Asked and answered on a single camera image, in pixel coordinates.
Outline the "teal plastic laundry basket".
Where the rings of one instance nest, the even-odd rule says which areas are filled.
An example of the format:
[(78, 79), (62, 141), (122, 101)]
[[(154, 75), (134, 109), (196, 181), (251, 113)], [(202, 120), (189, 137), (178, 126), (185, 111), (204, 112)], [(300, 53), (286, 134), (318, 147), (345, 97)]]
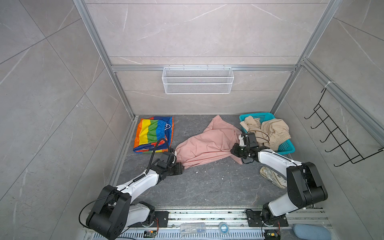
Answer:
[[(245, 114), (245, 115), (239, 116), (239, 119), (240, 119), (240, 121), (243, 121), (248, 116), (252, 116), (254, 118), (261, 118), (262, 121), (268, 121), (271, 119), (276, 119), (275, 116), (271, 113)], [(285, 141), (282, 145), (280, 145), (280, 147), (278, 148), (278, 151), (276, 153), (278, 153), (280, 155), (286, 155), (286, 154), (293, 153), (294, 151), (295, 151), (295, 148), (289, 139), (289, 140)]]

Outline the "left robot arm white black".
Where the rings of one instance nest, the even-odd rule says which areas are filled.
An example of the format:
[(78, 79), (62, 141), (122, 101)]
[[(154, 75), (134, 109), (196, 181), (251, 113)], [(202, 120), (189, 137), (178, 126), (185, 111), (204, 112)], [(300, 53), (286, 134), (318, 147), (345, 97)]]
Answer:
[(85, 205), (93, 207), (85, 223), (82, 223), (79, 215), (79, 223), (108, 240), (117, 239), (136, 224), (141, 224), (143, 227), (156, 224), (158, 228), (160, 223), (155, 207), (143, 201), (133, 204), (133, 201), (166, 177), (181, 175), (183, 171), (184, 166), (177, 162), (176, 151), (170, 148), (166, 139), (161, 138), (153, 148), (145, 171), (122, 185), (105, 186), (96, 200)]

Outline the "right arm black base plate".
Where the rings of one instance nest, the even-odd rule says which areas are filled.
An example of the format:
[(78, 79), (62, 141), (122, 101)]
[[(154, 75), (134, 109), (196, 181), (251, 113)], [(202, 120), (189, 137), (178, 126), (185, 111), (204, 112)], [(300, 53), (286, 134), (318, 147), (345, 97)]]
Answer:
[(253, 211), (245, 210), (249, 227), (288, 227), (288, 221), (285, 215), (274, 216), (266, 210)]

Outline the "pink shorts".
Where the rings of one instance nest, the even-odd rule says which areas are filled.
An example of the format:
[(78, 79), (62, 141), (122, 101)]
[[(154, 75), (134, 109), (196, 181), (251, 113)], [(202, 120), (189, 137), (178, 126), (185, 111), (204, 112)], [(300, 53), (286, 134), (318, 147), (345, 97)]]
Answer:
[(188, 138), (176, 147), (177, 162), (188, 169), (230, 157), (242, 165), (242, 160), (231, 153), (232, 147), (239, 143), (241, 133), (217, 115), (203, 133)]

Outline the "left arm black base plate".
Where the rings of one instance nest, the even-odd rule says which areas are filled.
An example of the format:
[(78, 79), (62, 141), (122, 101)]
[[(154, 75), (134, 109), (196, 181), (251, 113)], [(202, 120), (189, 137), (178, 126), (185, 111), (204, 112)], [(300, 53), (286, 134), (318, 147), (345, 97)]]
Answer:
[(169, 221), (169, 212), (168, 211), (155, 211), (150, 214), (150, 227), (167, 228)]

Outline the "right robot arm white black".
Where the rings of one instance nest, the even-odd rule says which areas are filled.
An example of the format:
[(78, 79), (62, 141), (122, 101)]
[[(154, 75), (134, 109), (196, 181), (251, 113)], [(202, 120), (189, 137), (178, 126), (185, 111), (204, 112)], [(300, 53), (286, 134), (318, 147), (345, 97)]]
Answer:
[(327, 200), (328, 193), (315, 164), (294, 161), (260, 146), (254, 133), (241, 134), (239, 141), (231, 149), (234, 156), (244, 164), (256, 161), (266, 165), (287, 181), (287, 193), (263, 205), (261, 220), (264, 225), (274, 226), (288, 213)]

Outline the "rainbow striped shorts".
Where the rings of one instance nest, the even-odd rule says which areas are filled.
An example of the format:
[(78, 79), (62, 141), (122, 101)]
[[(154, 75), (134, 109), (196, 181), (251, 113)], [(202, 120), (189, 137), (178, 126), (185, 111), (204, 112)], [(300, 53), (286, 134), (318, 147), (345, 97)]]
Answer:
[(172, 146), (174, 134), (174, 117), (155, 116), (140, 119), (133, 151), (137, 154), (149, 153), (160, 139), (165, 139)]

